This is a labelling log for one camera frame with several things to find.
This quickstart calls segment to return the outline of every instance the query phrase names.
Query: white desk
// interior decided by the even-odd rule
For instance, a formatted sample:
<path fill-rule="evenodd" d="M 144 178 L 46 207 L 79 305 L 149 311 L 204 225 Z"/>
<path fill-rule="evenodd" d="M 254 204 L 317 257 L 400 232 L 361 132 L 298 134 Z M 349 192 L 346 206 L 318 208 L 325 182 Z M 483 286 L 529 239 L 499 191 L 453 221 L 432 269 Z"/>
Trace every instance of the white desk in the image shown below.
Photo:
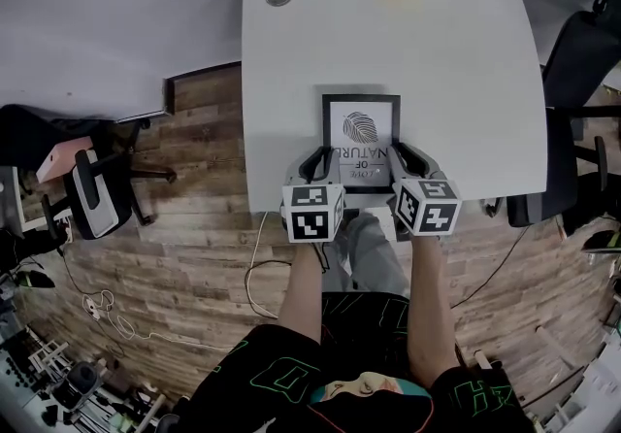
<path fill-rule="evenodd" d="M 250 209 L 321 145 L 322 93 L 401 95 L 401 140 L 464 199 L 545 190 L 539 61 L 522 0 L 244 0 Z"/>

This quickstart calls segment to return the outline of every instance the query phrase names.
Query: cable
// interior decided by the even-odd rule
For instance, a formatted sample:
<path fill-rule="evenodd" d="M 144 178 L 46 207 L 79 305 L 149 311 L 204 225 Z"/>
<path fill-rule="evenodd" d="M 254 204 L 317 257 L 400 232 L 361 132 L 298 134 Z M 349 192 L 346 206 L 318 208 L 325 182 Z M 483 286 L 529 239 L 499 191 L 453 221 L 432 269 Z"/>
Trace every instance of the cable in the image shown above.
<path fill-rule="evenodd" d="M 8 229 L 5 229 L 5 228 L 0 229 L 0 231 L 6 231 L 6 233 L 13 239 L 13 256 L 16 258 L 16 267 L 13 268 L 13 269 L 15 269 L 13 272 L 11 272 L 12 269 L 9 269 L 7 271 L 7 274 L 9 275 L 9 277 L 11 278 L 11 280 L 13 281 L 13 283 L 15 285 L 17 285 L 16 279 L 15 279 L 15 274 L 17 274 L 19 272 L 19 269 L 21 269 L 22 267 L 31 266 L 31 265 L 37 265 L 38 267 L 40 267 L 41 269 L 43 269 L 45 271 L 44 267 L 39 262 L 37 262 L 37 260 L 35 260 L 32 257 L 32 255 L 28 255 L 28 257 L 30 258 L 30 262 L 24 262 L 23 260 L 19 261 L 19 259 L 17 258 L 17 250 L 16 250 L 17 249 L 17 238 L 16 238 L 16 236 L 11 231 L 9 231 Z"/>
<path fill-rule="evenodd" d="M 161 338 L 162 340 L 166 340 L 167 342 L 171 342 L 171 343 L 174 343 L 174 344 L 190 345 L 191 347 L 201 347 L 201 348 L 210 349 L 210 350 L 232 350 L 234 348 L 234 347 L 226 347 L 226 348 L 223 348 L 223 347 L 213 347 L 211 345 L 204 345 L 204 344 L 199 344 L 199 343 L 194 343 L 194 342 L 185 342 L 184 340 L 175 340 L 175 339 L 169 338 L 167 336 L 160 335 L 159 333 L 155 333 L 153 331 L 151 331 L 148 334 L 148 336 L 141 336 L 138 333 L 136 333 L 136 330 L 134 329 L 134 326 L 132 326 L 131 323 L 123 316 L 116 316 L 116 320 L 118 322 L 118 326 L 116 326 L 116 324 L 114 324 L 112 319 L 110 318 L 110 311 L 112 310 L 113 305 L 114 305 L 114 294 L 111 291 L 109 291 L 108 289 L 103 289 L 101 291 L 95 291 L 95 292 L 87 292 L 87 291 L 84 291 L 84 290 L 80 289 L 80 287 L 76 284 L 76 281 L 74 280 L 74 277 L 71 275 L 71 271 L 69 270 L 69 266 L 67 265 L 67 259 L 65 258 L 64 252 L 62 252 L 60 249 L 58 249 L 58 250 L 59 250 L 60 256 L 63 258 L 63 260 L 65 262 L 65 268 L 67 269 L 67 274 L 69 275 L 69 278 L 71 279 L 71 282 L 74 284 L 74 287 L 76 288 L 76 290 L 79 293 L 82 294 L 82 308 L 84 309 L 84 311 L 87 312 L 90 315 L 90 311 L 84 306 L 84 301 L 89 299 L 93 303 L 93 305 L 97 308 L 97 310 L 102 309 L 106 313 L 106 316 L 108 317 L 108 321 L 110 322 L 112 327 L 125 340 L 130 341 L 134 337 L 140 338 L 141 340 L 150 340 L 152 337 L 157 336 L 157 337 Z M 101 296 L 101 303 L 100 304 L 96 304 L 95 301 L 91 298 L 91 295 L 100 295 Z M 106 300 L 108 302 L 106 304 L 105 308 L 104 308 L 104 300 Z M 110 340 L 112 340 L 115 344 L 118 345 L 118 347 L 121 349 L 121 351 L 123 353 L 123 357 L 124 357 L 126 355 L 125 354 L 125 350 L 120 345 L 120 343 L 117 342 L 115 339 L 113 339 L 110 335 L 108 335 L 108 333 L 106 333 L 106 331 L 104 331 L 103 326 L 101 325 L 101 323 L 97 319 L 94 319 L 94 320 L 95 320 L 95 322 L 97 322 L 99 327 L 102 328 L 102 331 L 104 332 L 104 334 Z"/>
<path fill-rule="evenodd" d="M 63 250 L 61 250 L 60 248 L 56 249 L 56 251 L 58 252 L 58 254 L 62 257 L 62 259 L 65 261 L 65 269 L 67 269 L 67 274 L 69 275 L 69 279 L 71 280 L 71 283 L 74 284 L 74 286 L 76 287 L 76 290 L 79 291 L 82 295 L 99 295 L 101 292 L 100 291 L 93 291 L 93 292 L 87 292 L 84 291 L 83 289 L 81 289 L 77 284 L 76 284 L 76 280 L 74 280 L 74 277 L 71 275 L 71 271 L 69 270 L 69 266 L 67 265 L 67 259 L 65 258 L 65 252 Z"/>
<path fill-rule="evenodd" d="M 254 244 L 254 250 L 252 251 L 252 258 L 250 259 L 250 266 L 248 267 L 248 270 L 245 273 L 244 285 L 245 285 L 245 294 L 248 297 L 248 302 L 250 302 L 250 307 L 252 308 L 252 310 L 256 314 L 259 314 L 254 309 L 255 307 L 258 307 L 259 309 L 261 309 L 261 311 L 263 311 L 265 313 L 265 314 L 263 314 L 261 316 L 269 317 L 271 319 L 278 319 L 278 316 L 276 316 L 275 314 L 272 314 L 270 311 L 268 311 L 267 309 L 261 307 L 254 300 L 252 300 L 252 295 L 250 295 L 250 277 L 252 276 L 252 269 L 254 269 L 254 257 L 256 257 L 256 251 L 259 248 L 259 241 L 261 240 L 261 232 L 263 231 L 263 225 L 265 224 L 265 219 L 267 217 L 268 217 L 268 213 L 266 212 L 263 215 L 263 218 L 261 219 L 261 224 L 259 224 L 259 230 L 256 233 L 256 243 Z"/>
<path fill-rule="evenodd" d="M 571 373 L 569 376 L 567 376 L 566 378 L 562 379 L 561 381 L 559 381 L 558 383 L 556 383 L 554 386 L 552 386 L 551 388 L 547 389 L 544 393 L 542 393 L 539 397 L 536 397 L 532 400 L 530 400 L 529 402 L 527 402 L 526 404 L 520 404 L 520 406 L 522 407 L 522 409 L 527 408 L 528 406 L 534 404 L 535 402 L 541 400 L 543 397 L 545 397 L 546 395 L 549 395 L 550 393 L 552 393 L 554 390 L 558 389 L 560 386 L 564 385 L 565 383 L 567 383 L 569 380 L 571 380 L 574 376 L 576 376 L 578 373 L 583 372 L 586 369 L 585 366 L 581 366 L 581 367 L 577 367 L 575 369 L 572 369 Z"/>
<path fill-rule="evenodd" d="M 317 260 L 319 261 L 319 264 L 321 264 L 321 274 L 325 274 L 326 271 L 330 269 L 330 265 L 328 264 L 328 255 L 326 255 L 325 246 L 326 244 L 325 242 L 323 242 L 321 244 L 321 253 L 323 253 L 323 259 L 326 261 L 324 265 L 323 260 L 321 259 L 321 255 L 319 254 L 319 249 L 317 248 L 317 245 L 315 243 L 312 244 L 312 248 L 314 249 L 314 252 L 317 254 Z"/>
<path fill-rule="evenodd" d="M 123 337 L 128 342 L 133 340 L 134 338 L 139 338 L 141 340 L 150 340 L 152 337 L 156 336 L 158 338 L 161 338 L 162 340 L 166 340 L 167 342 L 171 342 L 173 344 L 189 345 L 191 347 L 200 347 L 202 349 L 232 350 L 234 348 L 234 347 L 214 347 L 212 345 L 205 345 L 205 344 L 195 343 L 195 342 L 186 342 L 184 340 L 176 340 L 174 338 L 169 338 L 167 336 L 161 335 L 160 333 L 155 333 L 154 331 L 151 331 L 150 333 L 148 333 L 147 336 L 139 335 L 138 333 L 136 333 L 134 326 L 132 326 L 131 323 L 123 316 L 116 316 L 116 322 L 118 326 L 113 323 L 113 320 L 110 317 L 110 312 L 112 311 L 113 306 L 114 306 L 114 294 L 108 289 L 101 290 L 99 294 L 101 295 L 100 304 L 96 304 L 95 301 L 90 297 L 90 295 L 83 294 L 82 295 L 82 308 L 84 309 L 85 312 L 90 314 L 90 311 L 84 306 L 84 301 L 90 300 L 97 310 L 101 309 L 102 311 L 106 313 L 106 317 L 108 318 L 108 322 L 111 324 L 111 326 L 116 330 L 116 332 L 121 337 Z M 104 299 L 108 302 L 107 304 L 105 304 L 106 307 L 104 307 Z"/>
<path fill-rule="evenodd" d="M 291 267 L 291 263 L 290 262 L 285 262 L 283 260 L 265 260 L 264 262 L 259 262 L 258 264 L 254 264 L 251 268 L 248 268 L 248 270 L 245 272 L 245 276 L 244 276 L 244 287 L 246 288 L 246 290 L 249 292 L 250 291 L 250 285 L 248 283 L 249 281 L 249 276 L 250 273 L 261 266 L 264 266 L 265 264 L 283 264 L 286 266 Z M 252 311 L 257 314 L 258 316 L 262 316 L 262 317 L 267 317 L 268 319 L 275 319 L 277 318 L 276 316 L 268 316 L 266 314 L 261 314 L 260 312 L 258 312 L 254 306 L 257 306 L 259 309 L 261 309 L 262 311 L 268 312 L 267 309 L 264 309 L 263 307 L 261 307 L 260 305 L 258 305 L 256 302 L 252 301 L 250 302 L 250 308 L 252 309 Z"/>
<path fill-rule="evenodd" d="M 487 280 L 485 280 L 485 283 L 483 283 L 479 288 L 477 288 L 475 291 L 473 291 L 470 295 L 468 295 L 464 300 L 462 300 L 461 302 L 458 302 L 457 304 L 455 304 L 454 306 L 451 307 L 451 309 L 455 309 L 455 307 L 459 307 L 460 305 L 468 302 L 471 298 L 473 298 L 477 293 L 479 293 L 491 280 L 492 278 L 494 278 L 494 276 L 496 275 L 496 273 L 498 273 L 501 268 L 505 265 L 505 263 L 507 262 L 508 258 L 511 256 L 511 253 L 513 252 L 513 249 L 515 249 L 515 247 L 517 247 L 517 244 L 520 243 L 520 240 L 522 238 L 524 238 L 524 235 L 526 234 L 526 232 L 528 231 L 528 228 L 530 228 L 531 226 L 526 226 L 524 229 L 522 229 L 522 232 L 520 233 L 520 235 L 517 237 L 517 240 L 515 240 L 515 242 L 513 243 L 513 246 L 509 249 L 509 251 L 507 252 L 507 255 L 505 255 L 505 258 L 503 259 L 503 261 L 500 263 L 500 265 L 494 270 L 494 272 L 489 276 L 489 278 Z"/>
<path fill-rule="evenodd" d="M 126 357 L 127 354 L 125 353 L 125 349 L 120 345 L 120 343 L 106 332 L 106 330 L 104 329 L 104 326 L 101 325 L 101 322 L 99 322 L 98 320 L 95 320 L 95 322 L 99 326 L 99 329 L 101 329 L 101 332 L 106 336 L 106 338 L 108 338 L 108 340 L 116 344 L 116 346 L 120 349 L 120 355 L 114 355 L 114 350 L 108 347 L 108 350 L 110 351 L 110 353 L 114 355 L 114 357 L 116 358 Z"/>

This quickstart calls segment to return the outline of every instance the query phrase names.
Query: marker cube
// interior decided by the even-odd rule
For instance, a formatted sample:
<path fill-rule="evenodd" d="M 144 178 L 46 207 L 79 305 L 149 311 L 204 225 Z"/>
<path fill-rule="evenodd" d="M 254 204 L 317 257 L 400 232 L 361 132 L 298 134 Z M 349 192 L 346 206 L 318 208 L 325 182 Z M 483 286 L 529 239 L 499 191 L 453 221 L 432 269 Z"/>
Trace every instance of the marker cube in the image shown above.
<path fill-rule="evenodd" d="M 414 236 L 450 235 L 462 200 L 454 182 L 405 179 L 393 184 L 395 214 Z"/>
<path fill-rule="evenodd" d="M 343 219 L 342 184 L 282 187 L 283 217 L 291 243 L 331 242 Z"/>

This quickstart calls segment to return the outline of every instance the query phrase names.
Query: pink object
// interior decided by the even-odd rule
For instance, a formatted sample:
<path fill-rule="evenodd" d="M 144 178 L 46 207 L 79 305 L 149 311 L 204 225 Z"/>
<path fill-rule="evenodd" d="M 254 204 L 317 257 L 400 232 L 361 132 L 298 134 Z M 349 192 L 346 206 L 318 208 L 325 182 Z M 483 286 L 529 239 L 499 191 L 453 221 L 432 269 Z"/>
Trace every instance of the pink object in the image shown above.
<path fill-rule="evenodd" d="M 63 174 L 71 172 L 76 166 L 76 153 L 80 150 L 92 149 L 93 142 L 86 136 L 68 142 L 59 143 L 46 157 L 37 171 L 39 183 L 44 183 Z"/>

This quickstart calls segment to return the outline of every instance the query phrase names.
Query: black chair backrest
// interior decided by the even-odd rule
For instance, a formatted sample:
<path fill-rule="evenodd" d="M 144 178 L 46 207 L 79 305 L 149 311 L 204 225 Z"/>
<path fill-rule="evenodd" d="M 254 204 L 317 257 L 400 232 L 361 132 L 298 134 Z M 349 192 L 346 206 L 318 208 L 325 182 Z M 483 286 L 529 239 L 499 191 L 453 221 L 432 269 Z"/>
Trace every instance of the black chair backrest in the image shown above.
<path fill-rule="evenodd" d="M 0 165 L 37 171 L 56 144 L 72 138 L 18 105 L 0 109 Z"/>
<path fill-rule="evenodd" d="M 582 107 L 621 60 L 621 38 L 590 12 L 573 14 L 561 29 L 543 70 L 547 107 Z"/>
<path fill-rule="evenodd" d="M 621 0 L 595 0 L 593 13 L 596 24 L 617 38 L 621 37 Z"/>

